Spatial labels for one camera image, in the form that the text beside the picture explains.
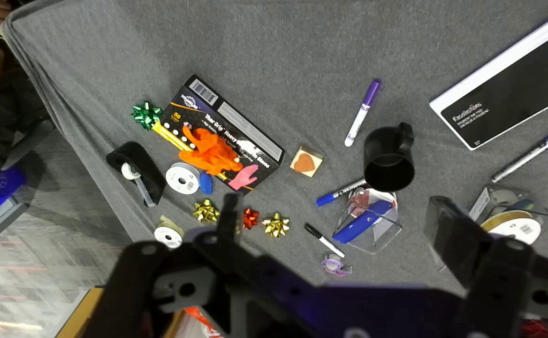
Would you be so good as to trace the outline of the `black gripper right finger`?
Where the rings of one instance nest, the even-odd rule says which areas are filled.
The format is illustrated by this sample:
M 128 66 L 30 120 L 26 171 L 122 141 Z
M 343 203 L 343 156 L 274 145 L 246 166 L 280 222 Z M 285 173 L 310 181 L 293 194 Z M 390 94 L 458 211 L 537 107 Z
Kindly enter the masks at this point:
M 437 261 L 467 288 L 492 242 L 490 235 L 445 196 L 428 199 L 424 235 Z

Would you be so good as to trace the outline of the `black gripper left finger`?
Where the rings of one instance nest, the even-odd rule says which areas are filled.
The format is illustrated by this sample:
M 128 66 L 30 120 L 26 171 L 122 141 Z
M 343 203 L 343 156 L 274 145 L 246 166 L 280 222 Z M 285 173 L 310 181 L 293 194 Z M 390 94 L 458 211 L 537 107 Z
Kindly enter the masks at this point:
M 236 237 L 238 227 L 238 212 L 240 212 L 240 196 L 238 194 L 227 194 L 223 197 L 223 207 L 218 220 L 218 241 L 220 242 L 233 242 Z

